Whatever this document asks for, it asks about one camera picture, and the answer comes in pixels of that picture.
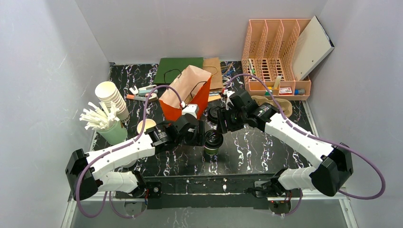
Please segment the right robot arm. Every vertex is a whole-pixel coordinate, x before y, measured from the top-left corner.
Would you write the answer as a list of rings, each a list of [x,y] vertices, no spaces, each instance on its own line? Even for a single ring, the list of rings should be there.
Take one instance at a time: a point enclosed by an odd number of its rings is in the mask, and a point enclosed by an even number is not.
[[[281,194],[287,190],[318,190],[334,196],[353,174],[351,153],[345,145],[332,146],[283,117],[268,102],[259,105],[245,90],[229,91],[225,107],[217,109],[220,133],[238,131],[247,124],[274,136],[307,159],[311,166],[282,169],[270,180],[267,190]]]

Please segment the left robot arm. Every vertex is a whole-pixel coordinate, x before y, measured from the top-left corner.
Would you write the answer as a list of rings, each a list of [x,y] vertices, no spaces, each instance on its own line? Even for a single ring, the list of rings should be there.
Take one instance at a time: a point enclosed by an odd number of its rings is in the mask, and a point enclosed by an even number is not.
[[[146,183],[140,172],[115,170],[178,145],[203,146],[204,128],[204,121],[184,114],[176,121],[160,122],[137,137],[105,149],[73,151],[65,169],[73,199],[86,200],[103,191],[143,192]]]

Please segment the single green paper cup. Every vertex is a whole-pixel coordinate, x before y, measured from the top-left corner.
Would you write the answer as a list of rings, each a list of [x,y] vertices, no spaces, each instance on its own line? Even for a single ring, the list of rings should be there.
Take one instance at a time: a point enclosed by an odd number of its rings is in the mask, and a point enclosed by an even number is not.
[[[221,147],[221,144],[210,144],[210,143],[205,143],[204,147],[204,152],[210,156],[216,155],[219,151],[219,148]]]

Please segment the orange paper bag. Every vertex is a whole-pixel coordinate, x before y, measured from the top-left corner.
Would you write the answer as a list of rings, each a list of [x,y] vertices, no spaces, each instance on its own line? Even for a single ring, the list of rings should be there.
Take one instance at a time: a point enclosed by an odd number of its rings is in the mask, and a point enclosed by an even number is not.
[[[196,118],[200,119],[204,110],[208,105],[208,97],[211,85],[211,73],[189,65],[170,84],[178,92],[182,101],[185,104],[197,105],[199,110]],[[182,115],[180,101],[174,91],[167,89],[159,98],[159,103],[162,108],[166,120],[175,121]]]

